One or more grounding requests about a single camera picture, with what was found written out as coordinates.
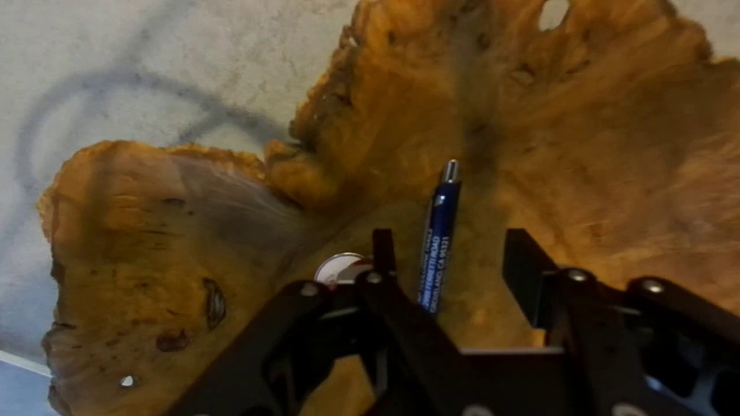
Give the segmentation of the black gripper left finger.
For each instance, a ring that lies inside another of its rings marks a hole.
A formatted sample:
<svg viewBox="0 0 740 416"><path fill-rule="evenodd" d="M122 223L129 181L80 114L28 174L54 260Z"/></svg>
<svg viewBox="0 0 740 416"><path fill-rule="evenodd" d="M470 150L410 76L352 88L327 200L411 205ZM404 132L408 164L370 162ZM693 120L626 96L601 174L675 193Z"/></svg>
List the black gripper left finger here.
<svg viewBox="0 0 740 416"><path fill-rule="evenodd" d="M277 291L167 410L167 416L298 416L337 358L358 356L367 416L461 416L461 351L397 285L393 231L372 231L372 266L329 290Z"/></svg>

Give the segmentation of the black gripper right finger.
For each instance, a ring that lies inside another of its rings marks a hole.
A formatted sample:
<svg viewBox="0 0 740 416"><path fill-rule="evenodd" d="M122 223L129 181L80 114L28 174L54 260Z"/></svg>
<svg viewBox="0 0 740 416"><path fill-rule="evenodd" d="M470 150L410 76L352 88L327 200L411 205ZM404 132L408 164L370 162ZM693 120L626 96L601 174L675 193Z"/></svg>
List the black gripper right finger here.
<svg viewBox="0 0 740 416"><path fill-rule="evenodd" d="M594 416L740 416L740 318L666 277L625 290L505 233L505 282L582 377Z"/></svg>

